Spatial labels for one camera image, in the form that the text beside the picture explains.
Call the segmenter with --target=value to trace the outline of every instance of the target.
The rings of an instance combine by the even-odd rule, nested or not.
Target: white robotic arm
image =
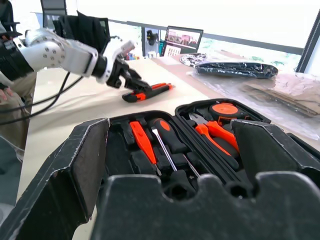
[[[134,49],[132,41],[124,44],[110,42],[103,54],[79,41],[64,39],[48,29],[28,31],[25,41],[15,38],[0,46],[0,80],[10,86],[12,81],[29,72],[44,68],[62,68],[83,76],[94,76],[100,84],[119,88],[120,76],[126,80],[125,87],[143,91],[150,86],[118,58]]]

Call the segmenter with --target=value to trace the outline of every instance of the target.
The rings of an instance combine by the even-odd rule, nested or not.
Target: screwdriver shaft
[[[187,163],[189,164],[189,167],[191,168],[192,172],[196,175],[197,178],[200,178],[200,174],[198,173],[198,171],[196,170],[196,168],[191,164],[191,162],[188,160],[188,158],[184,155],[185,160],[187,161]]]
[[[165,154],[166,158],[168,159],[173,171],[176,172],[178,169],[176,168],[176,165],[175,165],[174,161],[172,160],[169,152],[167,151],[166,146],[165,146],[164,142],[162,141],[162,139],[161,139],[161,137],[160,137],[160,135],[158,133],[158,130],[154,126],[151,128],[151,130],[154,133],[154,135],[156,136],[156,138],[158,139],[158,141],[159,141],[159,143],[160,143],[160,145],[161,145],[161,147],[162,147],[162,149],[164,151],[164,154]]]
[[[159,177],[162,176],[162,172],[160,171],[160,169],[157,167],[157,165],[155,164],[155,168],[156,168],[156,173],[158,174]]]

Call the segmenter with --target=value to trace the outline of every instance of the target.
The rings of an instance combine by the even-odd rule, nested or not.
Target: orange tape measure
[[[232,119],[248,119],[247,112],[231,103],[219,103],[209,107],[209,112],[220,126],[230,123]]]

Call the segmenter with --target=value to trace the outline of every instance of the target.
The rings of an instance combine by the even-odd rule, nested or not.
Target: tool handle
[[[135,93],[131,92],[128,94],[122,95],[122,99],[128,103],[140,102],[146,99],[150,99],[154,96],[157,96],[163,92],[166,92],[172,89],[174,86],[171,83],[159,83],[156,85],[152,85],[152,90],[146,92]]]
[[[130,122],[130,126],[132,128],[132,133],[134,135],[134,138],[139,148],[145,153],[145,155],[148,157],[149,161],[152,164],[156,164],[157,160],[156,160],[154,150],[141,124],[138,121],[132,121]]]
[[[173,154],[181,154],[188,150],[187,146],[179,140],[175,130],[168,122],[162,118],[157,118],[153,121],[153,125]]]
[[[218,124],[217,121],[209,121],[207,122],[206,126],[208,127],[209,133],[212,136],[226,140],[239,152],[239,147],[238,147],[235,135],[225,130],[222,126]]]
[[[204,138],[207,138],[213,145],[215,145],[218,149],[220,149],[222,152],[227,154],[228,156],[231,156],[230,153],[228,153],[226,150],[224,150],[221,146],[219,146],[210,136],[209,134],[209,129],[206,125],[204,124],[198,124],[195,127],[195,130],[201,134]]]
[[[224,150],[219,144],[217,144],[210,136],[209,129],[204,124],[198,124],[195,127],[195,130],[205,139],[205,141],[210,145],[214,146],[214,149],[218,148],[218,153],[227,161],[227,163],[234,169],[237,170],[239,168],[239,164],[237,160],[235,160],[230,153]]]

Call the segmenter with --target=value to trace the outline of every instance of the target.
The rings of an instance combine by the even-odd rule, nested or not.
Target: orange pliers handle
[[[206,126],[208,128],[208,132],[212,136],[226,140],[229,144],[231,144],[231,146],[233,146],[239,152],[239,147],[234,134],[225,130],[222,126],[218,124],[217,121],[208,121],[206,123]]]
[[[231,156],[230,153],[228,153],[226,150],[224,150],[218,143],[216,143],[210,136],[209,129],[205,124],[198,124],[195,127],[195,130],[202,135],[203,137],[207,138],[213,145],[215,145],[218,149],[220,149],[222,152],[227,154],[228,156]]]

